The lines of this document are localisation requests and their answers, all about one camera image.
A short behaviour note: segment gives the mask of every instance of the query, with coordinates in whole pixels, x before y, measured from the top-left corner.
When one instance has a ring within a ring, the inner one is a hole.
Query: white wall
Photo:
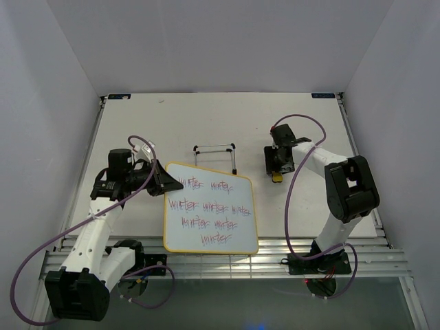
[[[431,329],[440,328],[440,1],[395,1],[346,91],[385,231],[403,247]]]
[[[0,91],[0,325],[21,329],[12,276],[60,231],[99,101],[44,0],[0,0]],[[28,316],[43,255],[19,281]]]
[[[393,0],[48,0],[99,95],[344,91]]]

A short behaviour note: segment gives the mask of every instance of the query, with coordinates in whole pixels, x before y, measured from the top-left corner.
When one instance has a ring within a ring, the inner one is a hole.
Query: red handwriting
[[[226,244],[229,239],[232,237],[232,234],[229,235],[220,235],[217,232],[216,235],[200,235],[201,243],[203,246],[205,245],[213,245],[213,244]]]
[[[206,221],[205,219],[200,219],[198,215],[196,215],[194,219],[188,219],[185,217],[181,218],[182,228],[206,229],[207,227],[209,227],[209,225],[209,221]]]
[[[226,221],[215,221],[214,222],[215,229],[220,230],[234,230],[237,228],[238,224],[232,221],[229,221],[228,218],[226,218]]]
[[[186,212],[193,211],[199,207],[196,201],[189,201],[186,198],[183,201],[173,201],[168,198],[168,204],[171,210],[184,210]]]
[[[229,210],[229,207],[224,206],[223,204],[218,204],[216,201],[214,203],[203,203],[203,211],[205,212],[211,212],[218,215],[223,214],[227,210]]]
[[[222,190],[222,191],[226,191],[229,195],[229,192],[234,190],[234,187],[228,185],[226,182],[224,181],[220,181],[220,182],[211,182],[211,190]]]
[[[232,206],[232,214],[242,215],[244,217],[250,216],[252,213],[244,206]]]
[[[200,189],[204,186],[204,183],[199,181],[196,177],[192,176],[189,179],[179,177],[179,182],[184,185],[184,188],[188,187],[193,190]]]

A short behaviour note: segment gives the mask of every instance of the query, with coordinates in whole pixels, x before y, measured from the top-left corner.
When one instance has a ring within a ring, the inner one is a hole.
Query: yellow border
[[[222,172],[221,170],[213,170],[212,168],[206,168],[206,167],[200,167],[200,166],[195,166],[192,164],[186,164],[186,163],[181,163],[181,162],[169,162],[167,163],[167,165],[165,166],[165,171],[168,172],[168,166],[171,164],[177,164],[177,165],[182,165],[182,166],[187,166],[187,167],[193,167],[193,168],[197,168],[198,170],[205,170],[205,171],[209,171],[209,172],[215,172],[215,173],[220,173],[220,174],[226,174],[226,175],[230,175],[231,177],[240,177],[242,179],[246,179],[249,181],[250,183],[250,190],[252,193],[252,202],[254,204],[254,223],[255,223],[255,233],[256,233],[256,251],[255,252],[224,252],[224,251],[186,251],[186,250],[172,250],[170,248],[168,248],[168,246],[166,246],[166,192],[164,194],[164,247],[167,251],[169,252],[176,252],[176,253],[215,253],[215,254],[256,254],[259,249],[259,230],[258,227],[256,225],[256,210],[255,210],[255,197],[254,197],[254,187],[252,185],[252,181],[250,181],[250,179],[248,177],[244,177],[241,175],[235,175],[235,174],[231,174],[231,173],[227,173],[227,172]]]

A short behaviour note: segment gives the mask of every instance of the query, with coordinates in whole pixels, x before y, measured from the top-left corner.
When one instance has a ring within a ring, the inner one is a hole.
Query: white table
[[[153,141],[159,161],[194,164],[193,146],[236,144],[236,167],[254,186],[258,235],[284,236],[284,205],[292,174],[282,184],[273,184],[265,173],[263,147],[272,144],[270,127],[290,113],[307,114],[327,130],[323,147],[346,156],[353,155],[336,99],[313,99],[310,93],[144,93],[128,100],[107,100],[98,126],[87,170],[82,179],[71,217],[71,226],[85,219],[95,176],[107,167],[110,149],[129,148],[132,134]],[[321,132],[302,118],[286,121],[297,138],[313,141]],[[199,165],[230,171],[230,156],[200,155]],[[316,237],[329,210],[324,179],[304,168],[298,177],[290,204],[289,228],[292,237]],[[126,203],[116,223],[115,237],[161,237],[163,197],[146,191]],[[372,216],[363,219],[352,237],[376,237]]]

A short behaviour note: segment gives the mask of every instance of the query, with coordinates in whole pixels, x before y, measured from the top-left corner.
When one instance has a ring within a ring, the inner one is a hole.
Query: yellow-framed whiteboard
[[[184,185],[164,198],[164,247],[170,252],[254,254],[259,250],[252,182],[179,162],[166,171]]]

